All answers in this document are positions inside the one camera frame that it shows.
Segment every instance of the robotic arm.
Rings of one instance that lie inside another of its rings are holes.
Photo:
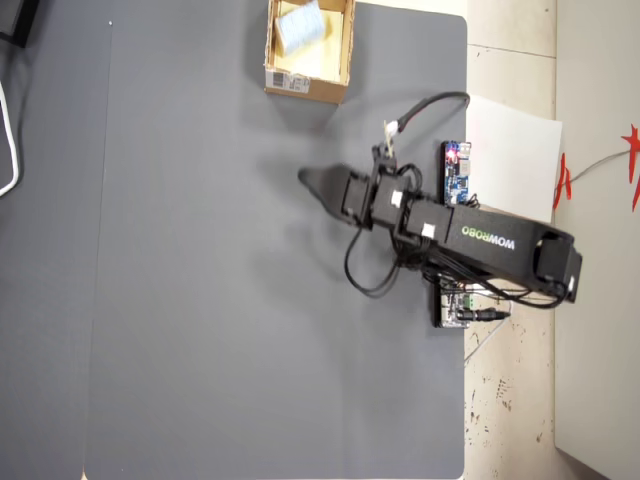
[[[359,229],[351,247],[363,230],[377,225],[390,232],[394,268],[420,271],[445,294],[479,284],[496,297],[536,308],[575,302],[582,256],[571,235],[524,218],[442,205],[413,184],[422,175],[417,167],[398,168],[389,139],[372,151],[369,175],[345,165],[298,173],[330,215]],[[348,258],[345,270],[351,280]],[[509,293],[491,279],[508,280],[522,290]],[[550,301],[533,303],[525,298],[529,293]]]

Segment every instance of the red decoration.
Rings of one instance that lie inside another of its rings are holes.
[[[624,138],[631,145],[631,156],[629,157],[629,183],[632,183],[633,174],[636,170],[636,155],[640,152],[640,138],[638,138],[638,129],[634,127],[633,124],[631,124],[631,136],[622,138]]]
[[[571,200],[571,171],[567,168],[567,199]]]
[[[633,175],[636,170],[636,156],[640,153],[640,138],[638,138],[638,129],[631,125],[631,136],[630,137],[622,137],[631,145],[631,152],[629,156],[629,183],[633,182]],[[636,211],[636,205],[638,204],[638,199],[640,198],[640,181],[638,181],[638,185],[636,186],[636,193],[633,196],[633,211]]]
[[[560,203],[560,196],[562,195],[562,187],[564,187],[564,176],[567,175],[567,198],[571,200],[571,172],[567,168],[567,159],[565,154],[562,154],[562,160],[560,160],[560,179],[558,180],[558,186],[556,187],[556,198],[553,200],[553,209],[558,208]]]

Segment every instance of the black cable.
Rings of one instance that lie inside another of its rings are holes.
[[[479,295],[481,297],[486,297],[486,298],[490,298],[491,300],[496,300],[496,301],[500,301],[500,300],[505,300],[503,297],[499,297],[497,295],[494,294],[488,294],[488,293],[484,293],[484,290],[482,291],[476,291],[476,290],[460,290],[460,291],[447,291],[447,292],[442,292],[443,295],[464,295],[464,294],[469,294],[469,295]],[[522,298],[524,298],[525,296],[529,295],[531,292],[529,292],[526,295],[521,295]],[[546,302],[548,303],[549,300],[545,299],[545,298],[540,298],[540,297],[529,297],[528,301],[530,302]]]
[[[349,257],[351,256],[351,251],[358,241],[358,238],[360,238],[361,233],[362,228],[358,229],[355,236],[351,240],[349,247],[347,248],[347,252],[344,255],[344,273],[347,276],[347,280],[349,280],[349,283],[351,283],[351,285],[353,285],[353,287],[363,295],[366,295],[369,298],[382,298],[393,288],[393,285],[398,278],[398,272],[400,271],[400,269],[398,268],[397,262],[394,261],[393,266],[391,267],[391,270],[389,270],[387,276],[377,286],[373,288],[366,288],[360,285],[357,280],[353,278],[353,275],[351,275],[351,271],[349,269]]]
[[[558,305],[560,305],[562,302],[564,302],[567,298],[567,296],[569,295],[569,291],[566,290],[564,288],[564,286],[560,285],[562,287],[562,289],[564,290],[562,292],[562,294],[559,294],[556,296],[555,300],[549,302],[549,303],[533,303],[530,302],[528,300],[523,300],[524,296],[526,294],[520,294],[520,295],[511,295],[509,293],[507,293],[505,290],[496,287],[495,285],[489,283],[488,281],[480,278],[478,275],[476,275],[475,273],[473,273],[471,270],[469,270],[466,266],[462,265],[461,263],[459,263],[457,260],[451,258],[450,256],[439,252],[439,251],[434,251],[432,253],[432,255],[437,258],[438,261],[440,261],[441,263],[443,263],[448,269],[450,269],[452,272],[454,272],[455,274],[459,275],[461,279],[466,279],[466,281],[468,283],[477,283],[479,285],[481,285],[482,287],[484,287],[485,289],[489,290],[490,292],[494,293],[496,296],[504,299],[504,300],[508,300],[508,301],[512,301],[515,303],[518,303],[520,305],[525,305],[527,307],[533,307],[533,308],[540,308],[540,309],[551,309],[551,308],[555,308]]]
[[[488,297],[488,298],[499,298],[496,297],[495,294],[489,294],[486,293],[485,289],[483,288],[482,290],[476,290],[474,288],[465,288],[463,287],[457,287],[457,288],[445,288],[445,287],[440,287],[442,289],[442,294],[443,295],[464,295],[465,293],[469,294],[469,295],[480,295],[483,297]],[[513,293],[517,293],[518,296],[520,296],[521,298],[526,297],[527,295],[530,295],[532,292],[531,290],[527,290],[527,289],[512,289],[512,288],[507,288],[507,289],[503,289],[505,292],[513,294]]]
[[[403,176],[407,172],[413,174],[414,184],[411,189],[412,193],[418,193],[422,190],[422,171],[413,163],[407,163],[398,169],[398,175]]]
[[[493,307],[483,310],[458,310],[456,312],[458,320],[466,322],[493,322],[495,320],[505,320],[510,316],[510,312],[501,312]]]
[[[444,92],[430,98],[425,98],[398,119],[398,133],[402,133],[402,131],[407,127],[409,121],[422,110],[433,103],[444,100],[445,98],[462,98],[465,101],[465,108],[469,106],[469,102],[471,101],[471,97],[466,92]]]
[[[480,202],[478,201],[478,195],[476,193],[474,193],[473,195],[471,195],[471,197],[464,203],[462,203],[462,205],[465,205],[469,208],[480,208]]]

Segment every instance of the tiled floor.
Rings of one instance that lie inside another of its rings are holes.
[[[369,1],[466,13],[469,92],[555,117],[556,0]],[[554,446],[553,322],[552,312],[516,306],[467,367],[465,479],[600,478]],[[466,352],[494,327],[468,330]]]

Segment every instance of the white wall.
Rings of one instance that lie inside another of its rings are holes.
[[[558,0],[557,118],[572,174],[640,127],[640,0]],[[640,478],[640,205],[628,155],[573,185],[559,228],[584,255],[556,312],[556,445],[611,478]]]

